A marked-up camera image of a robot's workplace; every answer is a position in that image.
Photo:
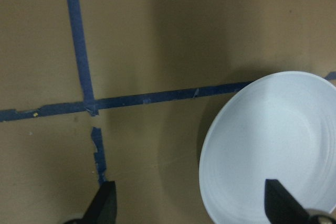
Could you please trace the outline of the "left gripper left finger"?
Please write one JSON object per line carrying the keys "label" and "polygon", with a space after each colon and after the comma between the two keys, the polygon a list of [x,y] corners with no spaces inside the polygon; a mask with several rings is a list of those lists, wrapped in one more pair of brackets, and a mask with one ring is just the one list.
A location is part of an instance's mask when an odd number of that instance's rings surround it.
{"label": "left gripper left finger", "polygon": [[104,182],[78,223],[115,223],[117,192],[115,182]]}

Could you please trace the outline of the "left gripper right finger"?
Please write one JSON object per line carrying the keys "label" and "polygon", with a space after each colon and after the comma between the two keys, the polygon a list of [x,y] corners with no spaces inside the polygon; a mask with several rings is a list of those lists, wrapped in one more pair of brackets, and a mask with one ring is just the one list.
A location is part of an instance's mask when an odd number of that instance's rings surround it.
{"label": "left gripper right finger", "polygon": [[319,223],[277,179],[265,180],[264,209],[270,223]]}

